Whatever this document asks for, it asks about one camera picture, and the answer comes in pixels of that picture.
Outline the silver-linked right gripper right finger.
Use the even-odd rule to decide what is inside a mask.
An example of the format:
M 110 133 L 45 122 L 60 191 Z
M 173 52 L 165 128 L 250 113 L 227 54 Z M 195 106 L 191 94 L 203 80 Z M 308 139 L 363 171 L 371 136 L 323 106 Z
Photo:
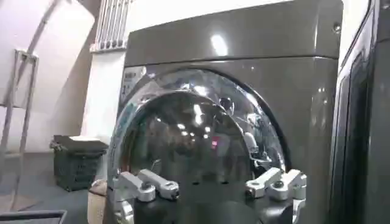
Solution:
M 299 220 L 300 210 L 305 207 L 307 199 L 307 176 L 300 170 L 291 169 L 284 172 L 277 167 L 271 167 L 259 177 L 245 183 L 246 192 L 251 199 L 264 196 L 275 201 L 292 199 L 291 223 Z

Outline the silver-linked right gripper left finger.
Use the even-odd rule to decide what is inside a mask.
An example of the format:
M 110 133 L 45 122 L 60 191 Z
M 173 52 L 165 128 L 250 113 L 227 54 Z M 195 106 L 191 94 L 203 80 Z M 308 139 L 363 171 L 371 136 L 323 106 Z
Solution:
M 177 223 L 180 185 L 149 169 L 114 177 L 114 210 L 118 223 Z

